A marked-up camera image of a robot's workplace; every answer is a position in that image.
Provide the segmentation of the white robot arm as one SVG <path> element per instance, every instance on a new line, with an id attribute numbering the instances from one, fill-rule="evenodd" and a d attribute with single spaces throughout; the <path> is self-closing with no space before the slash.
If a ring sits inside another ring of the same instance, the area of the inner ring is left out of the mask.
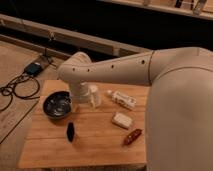
<path id="1" fill-rule="evenodd" d="M 58 75 L 75 100 L 85 96 L 84 82 L 147 86 L 147 171 L 213 171 L 212 51 L 172 48 L 101 62 L 77 52 Z"/>

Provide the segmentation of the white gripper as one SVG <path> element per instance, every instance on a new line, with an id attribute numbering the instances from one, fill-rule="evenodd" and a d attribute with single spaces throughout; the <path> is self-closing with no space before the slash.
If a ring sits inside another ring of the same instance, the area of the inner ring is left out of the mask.
<path id="1" fill-rule="evenodd" d="M 70 84 L 70 96 L 75 103 L 87 103 L 89 101 L 89 84 Z"/>

